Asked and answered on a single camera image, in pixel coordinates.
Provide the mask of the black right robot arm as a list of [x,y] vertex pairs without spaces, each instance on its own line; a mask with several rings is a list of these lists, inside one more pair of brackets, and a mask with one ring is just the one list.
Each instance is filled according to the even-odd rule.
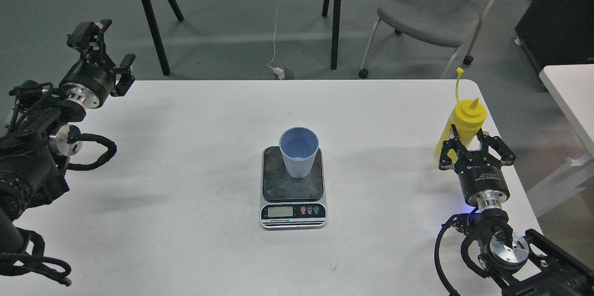
[[437,275],[451,296],[457,296],[440,264],[444,232],[456,228],[465,238],[461,255],[466,266],[492,279],[503,296],[591,296],[593,271],[541,233],[527,230],[519,235],[509,226],[502,204],[510,197],[502,166],[513,165],[513,151],[498,136],[478,131],[481,146],[469,151],[455,125],[443,142],[439,169],[458,175],[470,213],[452,215],[437,235],[433,260]]

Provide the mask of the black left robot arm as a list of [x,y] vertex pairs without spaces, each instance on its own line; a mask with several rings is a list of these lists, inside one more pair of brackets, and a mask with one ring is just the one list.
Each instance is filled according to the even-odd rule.
[[34,231],[13,222],[28,208],[51,204],[69,191],[65,173],[101,167],[115,156],[116,144],[76,126],[88,109],[107,97],[122,97],[135,81],[134,54],[115,65],[106,53],[104,34],[112,21],[81,22],[66,44],[80,53],[56,87],[27,80],[14,87],[13,114],[1,138],[1,274],[30,272],[63,285],[71,284],[71,267],[44,254],[45,242]]

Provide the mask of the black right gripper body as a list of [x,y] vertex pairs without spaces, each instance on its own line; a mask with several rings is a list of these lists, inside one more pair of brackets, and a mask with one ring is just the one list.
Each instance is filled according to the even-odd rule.
[[510,192],[496,161],[470,165],[463,161],[455,164],[455,172],[462,188],[465,203],[472,207],[502,207]]

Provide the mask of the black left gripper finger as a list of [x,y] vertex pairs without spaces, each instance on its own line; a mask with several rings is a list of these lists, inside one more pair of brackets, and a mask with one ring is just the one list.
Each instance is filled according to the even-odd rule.
[[86,62],[96,65],[104,71],[113,71],[116,66],[107,55],[104,42],[104,32],[111,24],[111,19],[102,19],[99,22],[81,22],[71,34],[68,34],[66,44],[78,51],[81,59]]
[[120,66],[110,70],[113,78],[120,75],[120,79],[110,92],[112,97],[123,97],[135,82],[135,77],[132,75],[132,64],[135,61],[135,58],[136,56],[134,54],[127,54],[123,57]]

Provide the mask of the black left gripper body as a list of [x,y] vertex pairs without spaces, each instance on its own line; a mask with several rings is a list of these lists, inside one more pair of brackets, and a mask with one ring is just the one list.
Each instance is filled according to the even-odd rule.
[[88,62],[77,62],[59,83],[66,99],[86,109],[100,108],[115,86],[116,78],[110,72]]

